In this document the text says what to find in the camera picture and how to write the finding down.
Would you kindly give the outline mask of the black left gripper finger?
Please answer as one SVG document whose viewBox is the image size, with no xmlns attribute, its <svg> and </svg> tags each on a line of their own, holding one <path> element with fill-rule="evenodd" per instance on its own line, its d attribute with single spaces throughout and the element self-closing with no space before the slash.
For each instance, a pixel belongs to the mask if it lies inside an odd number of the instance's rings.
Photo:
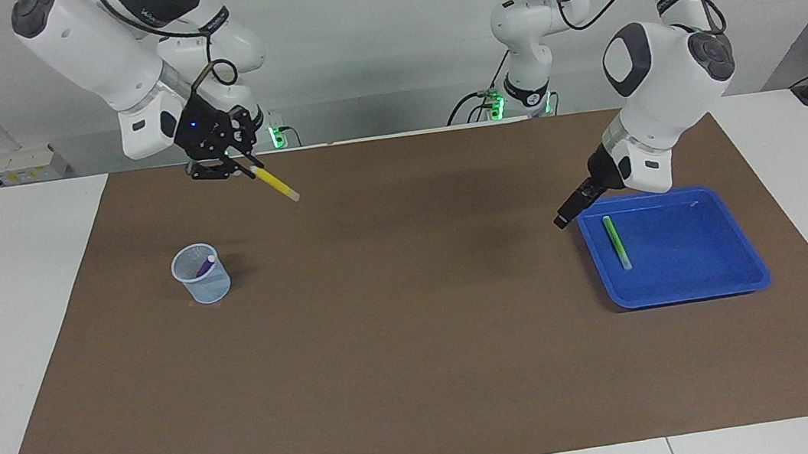
<svg viewBox="0 0 808 454">
<path fill-rule="evenodd" d="M 582 214 L 604 194 L 604 188 L 596 185 L 595 181 L 583 182 L 560 205 L 553 219 L 554 225 L 560 230 L 567 228 L 575 218 Z"/>
</svg>

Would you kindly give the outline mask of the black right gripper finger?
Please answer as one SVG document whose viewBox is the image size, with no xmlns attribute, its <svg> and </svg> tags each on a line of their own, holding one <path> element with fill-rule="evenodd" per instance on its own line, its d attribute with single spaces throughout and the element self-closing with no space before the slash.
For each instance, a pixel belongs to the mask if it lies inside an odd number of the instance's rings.
<svg viewBox="0 0 808 454">
<path fill-rule="evenodd" d="M 227 156 L 211 161 L 189 161 L 186 169 L 190 179 L 198 181 L 225 181 L 237 175 L 245 175 L 249 179 L 256 178 L 251 168 L 242 166 L 237 160 Z"/>
<path fill-rule="evenodd" d="M 262 108 L 255 106 L 252 113 L 245 106 L 233 107 L 229 111 L 235 134 L 235 150 L 256 167 L 264 164 L 254 156 L 254 148 L 258 139 L 258 130 L 264 124 Z"/>
</svg>

